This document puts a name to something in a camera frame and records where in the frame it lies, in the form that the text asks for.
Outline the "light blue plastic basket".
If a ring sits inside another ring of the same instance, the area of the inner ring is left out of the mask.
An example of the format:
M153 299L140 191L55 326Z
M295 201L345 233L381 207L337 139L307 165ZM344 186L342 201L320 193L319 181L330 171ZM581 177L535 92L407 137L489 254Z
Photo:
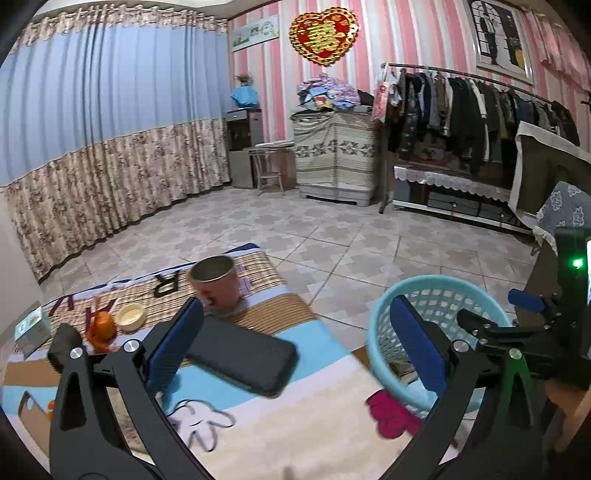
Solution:
M419 379L404 383L392 369L394 363L409 361L390 320L391 303L400 295L410 301L424 320L438 324L450 340L464 340L471 347L477 345L477 339L460 327L457 321L460 310L466 309L501 327L510 327L512 320L485 290L451 276L415 276L394 284L382 294L370 314L367 340L370 371L408 410L425 418L437 395Z

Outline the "blue patterned cloth cover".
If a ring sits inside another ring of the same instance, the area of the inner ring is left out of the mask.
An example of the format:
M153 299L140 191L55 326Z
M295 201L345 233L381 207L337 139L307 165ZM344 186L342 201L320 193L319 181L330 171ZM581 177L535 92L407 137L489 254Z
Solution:
M558 254L555 231L558 227L590 227L590 195L560 181L536 215L533 227L539 244L546 242Z

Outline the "black roll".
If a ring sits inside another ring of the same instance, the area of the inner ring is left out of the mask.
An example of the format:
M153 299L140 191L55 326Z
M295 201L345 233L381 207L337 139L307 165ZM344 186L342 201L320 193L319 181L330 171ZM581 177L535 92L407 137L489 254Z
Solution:
M72 349L83 345L80 333L71 325L61 323L57 328L47 351L47 360L52 368L61 374L65 363L70 358Z

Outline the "low tv stand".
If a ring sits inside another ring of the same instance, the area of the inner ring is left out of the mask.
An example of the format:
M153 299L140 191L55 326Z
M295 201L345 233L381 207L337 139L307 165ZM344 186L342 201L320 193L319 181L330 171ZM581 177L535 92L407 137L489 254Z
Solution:
M509 207L510 191L460 172L401 163L392 167L389 201L396 209L425 212L511 233L531 229Z

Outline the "small teal box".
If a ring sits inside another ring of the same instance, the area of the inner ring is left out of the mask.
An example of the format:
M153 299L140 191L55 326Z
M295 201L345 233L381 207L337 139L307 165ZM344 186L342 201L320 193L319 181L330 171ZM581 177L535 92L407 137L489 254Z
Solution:
M51 338L50 320L41 306L28 313L14 330L14 342L25 358Z

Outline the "small yellow bowl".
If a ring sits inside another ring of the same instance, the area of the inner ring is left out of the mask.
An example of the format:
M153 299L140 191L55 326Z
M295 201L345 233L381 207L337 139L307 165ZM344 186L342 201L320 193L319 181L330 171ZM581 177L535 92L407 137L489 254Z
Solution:
M115 324L124 333L139 330L145 324L145 321L145 309L138 303L125 305L115 314Z

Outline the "black rectangular case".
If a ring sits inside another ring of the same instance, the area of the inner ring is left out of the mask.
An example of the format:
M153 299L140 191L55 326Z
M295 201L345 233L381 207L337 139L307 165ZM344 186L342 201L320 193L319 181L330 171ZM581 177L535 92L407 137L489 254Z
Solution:
M243 390L276 397L294 373L298 352L290 341L207 316L187 358Z

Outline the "clothes rack with dark garments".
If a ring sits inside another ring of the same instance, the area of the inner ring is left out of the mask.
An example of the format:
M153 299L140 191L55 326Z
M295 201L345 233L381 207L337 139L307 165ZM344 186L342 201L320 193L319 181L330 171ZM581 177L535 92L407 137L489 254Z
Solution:
M388 150L404 162L450 168L478 182L511 186L517 163L515 139L527 123L575 146L579 131L570 110L515 89L499 89L474 77L440 70L382 67L378 86L389 89L375 109L388 129Z

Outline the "pink metal cup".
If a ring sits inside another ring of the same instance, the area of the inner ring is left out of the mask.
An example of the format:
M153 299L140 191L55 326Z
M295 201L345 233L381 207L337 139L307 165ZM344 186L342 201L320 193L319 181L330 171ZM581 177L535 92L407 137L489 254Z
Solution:
M226 314L242 299L238 270L229 256L204 258L188 270L187 276L197 297L211 312Z

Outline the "small wooden stool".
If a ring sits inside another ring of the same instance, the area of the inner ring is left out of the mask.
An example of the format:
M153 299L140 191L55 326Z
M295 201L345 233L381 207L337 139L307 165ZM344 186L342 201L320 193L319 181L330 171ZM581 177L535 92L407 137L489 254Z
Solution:
M257 196L263 194L264 188L274 185L280 188L281 195L286 193L286 189L297 188L296 167L290 161L295 145L294 141L281 140L259 143L245 149L254 166Z

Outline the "pile of folded clothes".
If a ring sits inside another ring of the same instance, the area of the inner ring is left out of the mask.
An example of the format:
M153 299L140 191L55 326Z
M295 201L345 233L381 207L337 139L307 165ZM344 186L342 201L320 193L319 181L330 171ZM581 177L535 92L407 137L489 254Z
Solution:
M325 73L298 85L297 97L308 110L353 110L361 104L356 88Z

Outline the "blue and floral curtain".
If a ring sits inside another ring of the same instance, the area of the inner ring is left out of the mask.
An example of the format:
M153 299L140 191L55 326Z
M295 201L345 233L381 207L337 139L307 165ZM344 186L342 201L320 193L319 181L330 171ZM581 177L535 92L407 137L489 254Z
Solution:
M94 5L27 24L1 67L1 185L36 278L229 180L228 23Z

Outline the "water dispenser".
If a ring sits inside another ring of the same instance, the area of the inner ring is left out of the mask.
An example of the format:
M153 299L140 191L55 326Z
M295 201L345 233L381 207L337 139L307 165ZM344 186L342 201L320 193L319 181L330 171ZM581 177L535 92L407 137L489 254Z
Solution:
M231 185L240 189L256 187L256 169L249 149L263 143L263 114L260 109L239 109L225 115L228 130L228 162Z

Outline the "blue bag potted plant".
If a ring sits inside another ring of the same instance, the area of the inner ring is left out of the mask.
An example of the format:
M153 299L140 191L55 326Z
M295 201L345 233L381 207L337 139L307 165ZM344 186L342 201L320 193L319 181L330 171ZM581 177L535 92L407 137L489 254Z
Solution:
M252 87L252 76L238 74L235 76L238 86L231 91L230 98L238 109L259 109L259 95Z

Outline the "red heart wall ornament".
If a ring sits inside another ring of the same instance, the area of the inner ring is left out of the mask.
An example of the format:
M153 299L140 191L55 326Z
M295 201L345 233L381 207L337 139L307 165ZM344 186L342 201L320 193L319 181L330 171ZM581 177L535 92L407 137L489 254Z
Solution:
M298 15L290 23L290 45L315 65L332 66L353 47L360 31L354 12L331 7Z

